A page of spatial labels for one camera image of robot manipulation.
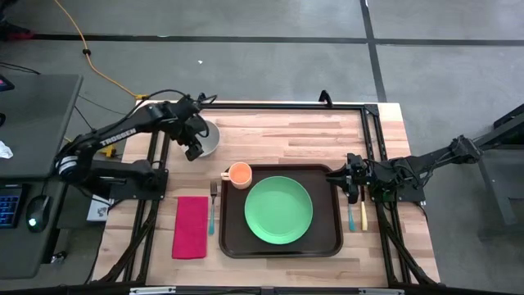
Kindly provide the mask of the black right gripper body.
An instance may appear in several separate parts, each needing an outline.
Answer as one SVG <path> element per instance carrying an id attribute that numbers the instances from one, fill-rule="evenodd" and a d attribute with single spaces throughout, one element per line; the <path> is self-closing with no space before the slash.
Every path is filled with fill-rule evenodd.
<path id="1" fill-rule="evenodd" d="M 365 164 L 348 164 L 346 169 L 346 182 L 349 193 L 357 193 L 359 186 L 370 185 L 369 171 Z"/>

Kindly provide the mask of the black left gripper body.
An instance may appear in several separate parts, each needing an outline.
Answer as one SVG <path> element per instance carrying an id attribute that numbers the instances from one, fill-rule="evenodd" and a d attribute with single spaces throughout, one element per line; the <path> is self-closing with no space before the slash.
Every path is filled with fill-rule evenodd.
<path id="1" fill-rule="evenodd" d="M 205 122 L 199 116 L 193 116 L 183 123 L 183 129 L 179 135 L 180 143 L 190 143 L 197 134 L 205 131 Z"/>

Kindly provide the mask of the grey plastic bowl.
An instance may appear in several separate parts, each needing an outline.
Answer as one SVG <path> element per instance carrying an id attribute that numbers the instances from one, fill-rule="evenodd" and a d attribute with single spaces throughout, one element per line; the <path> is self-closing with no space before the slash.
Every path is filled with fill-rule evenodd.
<path id="1" fill-rule="evenodd" d="M 201 143 L 202 151 L 201 157 L 207 157 L 211 155 L 219 146 L 220 142 L 220 131 L 218 126 L 206 120 L 207 129 L 201 131 L 196 135 L 197 139 Z"/>

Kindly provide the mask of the spoon with teal handle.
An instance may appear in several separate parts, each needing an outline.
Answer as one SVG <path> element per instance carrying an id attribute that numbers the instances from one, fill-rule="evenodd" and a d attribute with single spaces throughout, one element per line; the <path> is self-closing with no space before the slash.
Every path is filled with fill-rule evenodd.
<path id="1" fill-rule="evenodd" d="M 351 203 L 350 203 L 350 196 L 349 194 L 347 194 L 347 211 L 348 211 L 348 218 L 349 218 L 349 230 L 350 232 L 355 232 L 356 231 L 356 226 L 355 226 L 355 221 L 354 221 L 354 217 L 353 217 L 353 213 L 352 213 L 352 207 L 351 207 Z"/>

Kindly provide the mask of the knife with cream handle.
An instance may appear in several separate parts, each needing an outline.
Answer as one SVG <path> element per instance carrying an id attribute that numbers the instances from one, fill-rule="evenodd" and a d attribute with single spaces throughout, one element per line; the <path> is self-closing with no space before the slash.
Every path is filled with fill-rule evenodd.
<path id="1" fill-rule="evenodd" d="M 363 231 L 368 230 L 368 217 L 365 206 L 365 188 L 360 187 L 360 212 L 361 212 L 361 229 Z"/>

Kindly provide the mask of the orange plastic cup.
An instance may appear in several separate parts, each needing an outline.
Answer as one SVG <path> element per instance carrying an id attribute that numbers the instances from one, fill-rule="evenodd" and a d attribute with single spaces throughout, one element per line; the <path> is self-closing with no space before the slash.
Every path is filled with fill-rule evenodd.
<path id="1" fill-rule="evenodd" d="M 229 181 L 234 188 L 245 189 L 251 185 L 252 169 L 245 162 L 236 162 L 226 172 L 223 172 L 220 177 L 224 181 Z"/>

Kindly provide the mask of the green plastic plate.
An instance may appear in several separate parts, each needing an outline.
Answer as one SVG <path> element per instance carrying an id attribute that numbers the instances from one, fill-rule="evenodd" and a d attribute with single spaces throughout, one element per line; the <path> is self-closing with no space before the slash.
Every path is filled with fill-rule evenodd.
<path id="1" fill-rule="evenodd" d="M 309 229 L 314 216 L 311 196 L 298 181 L 270 176 L 257 182 L 247 194 L 244 216 L 248 228 L 260 240 L 284 245 L 297 241 Z"/>

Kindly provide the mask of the fork with teal handle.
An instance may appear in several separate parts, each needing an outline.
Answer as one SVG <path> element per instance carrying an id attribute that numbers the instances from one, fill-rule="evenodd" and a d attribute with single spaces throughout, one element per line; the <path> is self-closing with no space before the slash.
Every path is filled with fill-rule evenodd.
<path id="1" fill-rule="evenodd" d="M 210 223 L 208 228 L 208 234 L 213 235 L 215 233 L 215 199 L 218 194 L 218 185 L 215 180 L 210 181 Z"/>

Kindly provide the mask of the red cloth napkin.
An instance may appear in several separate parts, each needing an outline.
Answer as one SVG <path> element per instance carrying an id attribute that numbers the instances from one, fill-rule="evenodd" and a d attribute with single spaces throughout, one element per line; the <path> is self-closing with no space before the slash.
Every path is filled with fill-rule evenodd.
<path id="1" fill-rule="evenodd" d="M 204 258 L 207 251 L 207 225 L 207 197 L 180 197 L 174 223 L 172 258 Z"/>

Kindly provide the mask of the dark brown plastic tray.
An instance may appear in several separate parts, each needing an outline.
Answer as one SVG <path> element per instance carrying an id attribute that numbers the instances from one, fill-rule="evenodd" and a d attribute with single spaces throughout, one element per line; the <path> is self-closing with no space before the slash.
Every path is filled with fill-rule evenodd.
<path id="1" fill-rule="evenodd" d="M 337 187 L 326 181 L 331 169 L 322 164 L 251 165 L 252 182 L 237 189 L 229 181 L 221 184 L 219 245 L 231 258 L 283 258 L 333 256 L 343 245 L 343 230 Z M 248 228 L 244 206 L 250 189 L 270 176 L 285 176 L 302 184 L 311 196 L 314 216 L 307 232 L 284 245 L 266 243 Z"/>

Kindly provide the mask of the white printed box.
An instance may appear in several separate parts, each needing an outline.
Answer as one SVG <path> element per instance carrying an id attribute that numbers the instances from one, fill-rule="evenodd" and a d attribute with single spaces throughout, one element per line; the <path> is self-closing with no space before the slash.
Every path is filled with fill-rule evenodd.
<path id="1" fill-rule="evenodd" d="M 89 222 L 106 222 L 110 206 L 114 203 L 112 199 L 105 199 L 98 195 L 93 195 L 90 203 L 86 221 Z"/>

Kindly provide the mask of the grey computer desk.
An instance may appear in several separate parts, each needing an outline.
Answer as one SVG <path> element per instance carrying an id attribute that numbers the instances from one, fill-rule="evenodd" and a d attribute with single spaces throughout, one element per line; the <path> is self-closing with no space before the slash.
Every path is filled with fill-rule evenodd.
<path id="1" fill-rule="evenodd" d="M 83 79 L 79 75 L 7 75 L 14 86 L 0 92 L 0 143 L 12 157 L 0 157 L 0 203 L 15 197 L 20 206 L 9 226 L 0 210 L 0 280 L 29 279 L 49 261 L 57 217 L 67 191 L 54 174 L 54 158 L 77 101 Z M 29 230 L 26 214 L 33 199 L 48 197 L 48 223 L 39 233 Z"/>

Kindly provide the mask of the dark grey metal table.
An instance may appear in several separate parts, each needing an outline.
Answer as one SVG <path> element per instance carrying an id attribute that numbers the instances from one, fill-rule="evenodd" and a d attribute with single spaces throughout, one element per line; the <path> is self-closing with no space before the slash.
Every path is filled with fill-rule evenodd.
<path id="1" fill-rule="evenodd" d="M 524 104 L 500 117 L 493 129 L 477 139 L 458 137 L 454 164 L 477 164 L 488 194 L 495 200 L 501 221 L 480 230 L 480 239 L 524 235 L 512 202 L 524 206 Z"/>

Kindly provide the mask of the black computer mouse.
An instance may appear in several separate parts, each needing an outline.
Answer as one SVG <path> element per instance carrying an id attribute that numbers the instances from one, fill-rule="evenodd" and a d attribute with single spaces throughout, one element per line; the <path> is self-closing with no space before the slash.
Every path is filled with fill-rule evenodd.
<path id="1" fill-rule="evenodd" d="M 25 213 L 28 230 L 40 233 L 45 230 L 50 214 L 52 198 L 48 195 L 39 195 L 30 200 Z"/>

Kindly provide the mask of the black keyboard with blue light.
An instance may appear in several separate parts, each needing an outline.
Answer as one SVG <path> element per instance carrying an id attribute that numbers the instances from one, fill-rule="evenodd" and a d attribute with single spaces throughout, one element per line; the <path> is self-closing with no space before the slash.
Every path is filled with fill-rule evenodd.
<path id="1" fill-rule="evenodd" d="M 17 226 L 27 188 L 21 184 L 0 186 L 0 229 Z"/>

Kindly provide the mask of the person's red shoe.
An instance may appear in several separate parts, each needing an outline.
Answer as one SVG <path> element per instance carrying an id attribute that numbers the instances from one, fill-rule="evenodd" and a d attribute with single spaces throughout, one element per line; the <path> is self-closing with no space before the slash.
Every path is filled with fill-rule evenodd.
<path id="1" fill-rule="evenodd" d="M 7 21 L 0 22 L 0 41 L 31 39 L 34 33 Z"/>

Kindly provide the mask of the black aluminium table frame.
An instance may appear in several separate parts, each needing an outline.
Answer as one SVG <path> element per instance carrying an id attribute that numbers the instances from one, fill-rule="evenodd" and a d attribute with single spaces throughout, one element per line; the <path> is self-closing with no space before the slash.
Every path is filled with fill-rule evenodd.
<path id="1" fill-rule="evenodd" d="M 330 257 L 235 259 L 225 255 L 217 236 L 207 240 L 206 256 L 171 256 L 178 199 L 204 196 L 210 181 L 233 163 L 319 163 L 337 169 L 346 154 L 404 157 L 410 147 L 397 103 L 216 102 L 204 117 L 220 128 L 218 149 L 187 161 L 172 146 L 169 181 L 160 202 L 147 269 L 149 285 L 264 287 L 384 287 L 387 284 L 376 209 L 366 202 L 368 230 L 343 229 L 341 250 Z"/>

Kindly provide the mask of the silver metal bracket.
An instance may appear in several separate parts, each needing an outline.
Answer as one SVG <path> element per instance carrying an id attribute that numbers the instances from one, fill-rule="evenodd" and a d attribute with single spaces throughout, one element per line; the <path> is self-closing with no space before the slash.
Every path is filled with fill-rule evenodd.
<path id="1" fill-rule="evenodd" d="M 175 293 L 175 286 L 140 287 L 129 290 L 129 295 L 173 295 Z"/>
<path id="2" fill-rule="evenodd" d="M 405 292 L 393 288 L 359 288 L 359 295 L 405 295 Z"/>

